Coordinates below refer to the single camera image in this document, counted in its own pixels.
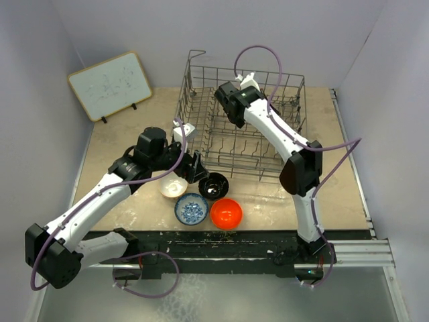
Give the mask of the black glossy bowl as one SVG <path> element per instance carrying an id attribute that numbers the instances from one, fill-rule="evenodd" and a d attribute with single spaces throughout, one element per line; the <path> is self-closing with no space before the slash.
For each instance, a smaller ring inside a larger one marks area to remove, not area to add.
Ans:
<path id="1" fill-rule="evenodd" d="M 229 181 L 218 172 L 211 172 L 198 183 L 199 193 L 210 201 L 224 198 L 229 191 Z"/>

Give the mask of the grey wire dish rack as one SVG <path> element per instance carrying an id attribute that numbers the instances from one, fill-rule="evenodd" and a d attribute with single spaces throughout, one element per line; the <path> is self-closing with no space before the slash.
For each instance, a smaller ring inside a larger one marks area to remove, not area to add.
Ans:
<path id="1" fill-rule="evenodd" d="M 262 93 L 273 98 L 275 111 L 294 131 L 306 136 L 304 76 L 252 71 Z M 235 82 L 232 68 L 208 65 L 204 50 L 189 51 L 176 108 L 176 117 L 197 129 L 188 149 L 198 150 L 202 163 L 211 172 L 222 172 L 231 178 L 240 174 L 277 178 L 284 167 L 279 153 L 252 125 L 233 125 L 215 99 L 215 91 L 228 81 Z"/>

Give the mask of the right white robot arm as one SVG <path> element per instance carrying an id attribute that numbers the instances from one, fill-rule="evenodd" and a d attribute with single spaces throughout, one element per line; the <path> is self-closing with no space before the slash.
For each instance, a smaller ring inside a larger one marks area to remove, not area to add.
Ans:
<path id="1" fill-rule="evenodd" d="M 334 262 L 334 250 L 328 242 L 317 215 L 317 188 L 322 174 L 322 146 L 296 133 L 272 108 L 264 94 L 253 86 L 237 89 L 222 84 L 214 94 L 229 121 L 241 128 L 255 127 L 284 161 L 280 184 L 294 201 L 298 221 L 298 255 L 314 262 L 327 248 Z"/>

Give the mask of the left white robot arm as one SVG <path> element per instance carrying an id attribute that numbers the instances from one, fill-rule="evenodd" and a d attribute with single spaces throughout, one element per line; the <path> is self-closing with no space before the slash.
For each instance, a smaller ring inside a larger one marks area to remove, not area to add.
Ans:
<path id="1" fill-rule="evenodd" d="M 137 143 L 116 159 L 97 185 L 67 212 L 44 226 L 31 225 L 25 232 L 25 261 L 32 267 L 30 287 L 36 276 L 54 288 L 69 284 L 84 268 L 118 258 L 130 263 L 137 257 L 138 239 L 123 228 L 98 238 L 87 233 L 116 205 L 133 195 L 143 184 L 175 173 L 192 184 L 208 177 L 200 153 L 189 154 L 187 143 L 197 135 L 190 123 L 175 127 L 173 140 L 158 127 L 147 127 Z"/>

